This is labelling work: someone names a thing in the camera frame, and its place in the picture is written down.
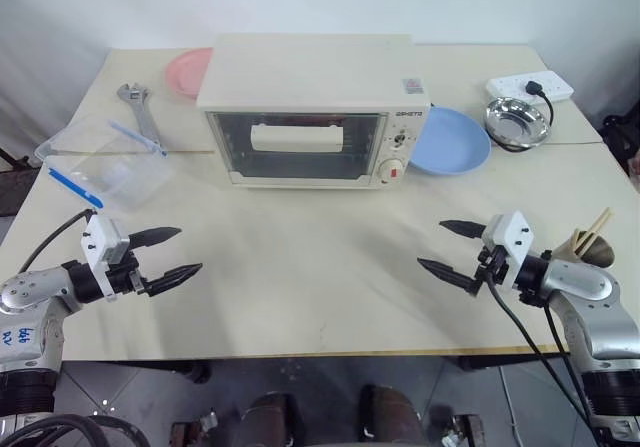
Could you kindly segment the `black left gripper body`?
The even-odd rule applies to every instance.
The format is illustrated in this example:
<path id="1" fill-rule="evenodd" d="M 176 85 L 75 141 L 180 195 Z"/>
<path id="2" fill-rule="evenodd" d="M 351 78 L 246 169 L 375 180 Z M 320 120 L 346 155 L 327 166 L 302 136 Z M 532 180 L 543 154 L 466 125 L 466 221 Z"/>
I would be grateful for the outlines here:
<path id="1" fill-rule="evenodd" d="M 134 252 L 127 249 L 119 261 L 109 260 L 107 279 L 115 294 L 145 294 L 150 282 L 140 272 L 140 265 Z"/>

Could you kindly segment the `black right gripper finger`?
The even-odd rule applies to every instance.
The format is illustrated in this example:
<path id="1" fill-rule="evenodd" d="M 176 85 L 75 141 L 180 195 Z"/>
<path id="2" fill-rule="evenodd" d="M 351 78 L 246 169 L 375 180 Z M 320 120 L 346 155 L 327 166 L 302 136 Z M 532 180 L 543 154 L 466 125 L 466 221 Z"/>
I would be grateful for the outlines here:
<path id="1" fill-rule="evenodd" d="M 439 225 L 456 235 L 460 235 L 469 239 L 481 238 L 486 226 L 473 221 L 466 220 L 443 220 Z"/>
<path id="2" fill-rule="evenodd" d="M 418 258 L 417 262 L 439 280 L 461 288 L 471 296 L 476 296 L 478 294 L 479 284 L 476 279 L 461 274 L 455 271 L 451 266 L 439 261 Z"/>

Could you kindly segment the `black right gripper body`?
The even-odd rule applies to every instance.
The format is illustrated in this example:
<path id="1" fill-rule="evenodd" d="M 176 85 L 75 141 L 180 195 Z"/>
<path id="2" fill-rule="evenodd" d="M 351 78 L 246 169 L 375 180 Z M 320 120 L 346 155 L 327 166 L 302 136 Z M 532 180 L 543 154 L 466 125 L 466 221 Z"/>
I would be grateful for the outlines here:
<path id="1" fill-rule="evenodd" d="M 502 246 L 496 246 L 492 250 L 483 247 L 478 255 L 479 265 L 474 274 L 471 294 L 476 296 L 483 284 L 497 287 L 501 285 L 508 272 L 508 253 Z"/>

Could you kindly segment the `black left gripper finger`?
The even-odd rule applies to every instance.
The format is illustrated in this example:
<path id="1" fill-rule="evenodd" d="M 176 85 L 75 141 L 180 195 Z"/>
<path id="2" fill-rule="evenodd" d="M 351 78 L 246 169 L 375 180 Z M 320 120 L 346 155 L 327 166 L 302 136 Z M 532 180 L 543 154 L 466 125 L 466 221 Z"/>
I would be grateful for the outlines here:
<path id="1" fill-rule="evenodd" d="M 156 227 L 135 232 L 129 235 L 129 248 L 151 247 L 166 242 L 181 232 L 177 227 Z"/>
<path id="2" fill-rule="evenodd" d="M 145 281 L 144 293 L 149 297 L 154 297 L 176 288 L 195 276 L 202 267 L 202 263 L 196 263 L 171 269 L 165 272 L 164 275 L 158 279 Z"/>

